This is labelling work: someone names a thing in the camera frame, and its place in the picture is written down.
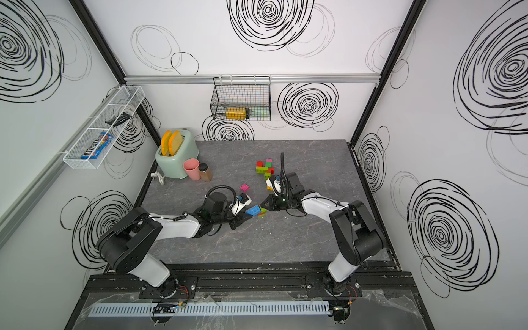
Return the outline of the blue long lego brick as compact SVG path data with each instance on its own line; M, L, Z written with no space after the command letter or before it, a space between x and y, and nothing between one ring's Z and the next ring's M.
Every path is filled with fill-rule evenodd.
M251 216L255 216L261 213L261 208L260 206L253 206L250 209L246 210L246 213Z

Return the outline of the lime long lego brick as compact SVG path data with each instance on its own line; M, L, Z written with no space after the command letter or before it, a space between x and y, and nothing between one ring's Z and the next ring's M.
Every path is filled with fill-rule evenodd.
M256 172L257 173L265 173L266 171L268 171L269 168L268 167L264 167L264 166L257 166L256 167Z

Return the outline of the lime small lego brick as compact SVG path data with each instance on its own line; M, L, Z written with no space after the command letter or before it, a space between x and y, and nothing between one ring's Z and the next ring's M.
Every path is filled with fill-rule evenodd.
M258 214L258 217L264 217L268 211L264 208L261 209L261 212Z

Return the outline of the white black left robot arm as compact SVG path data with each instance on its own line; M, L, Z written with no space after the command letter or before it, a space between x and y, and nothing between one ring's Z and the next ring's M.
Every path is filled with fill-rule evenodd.
M149 254L152 245L165 239L200 238L223 224L234 230L252 217L244 211L251 203L245 193L229 202L223 193L209 192L202 206L178 216L148 213L138 207L104 233L96 248L115 273L132 274L152 288L174 290L178 280L162 261Z

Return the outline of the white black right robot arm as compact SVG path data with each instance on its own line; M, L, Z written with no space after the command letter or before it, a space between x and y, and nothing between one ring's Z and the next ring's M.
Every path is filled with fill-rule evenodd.
M386 238L363 202L340 202L307 190L295 173L273 175L266 184L272 193L261 203L264 209L298 210L331 224L339 250L328 266L334 283L344 283L365 261L386 248Z

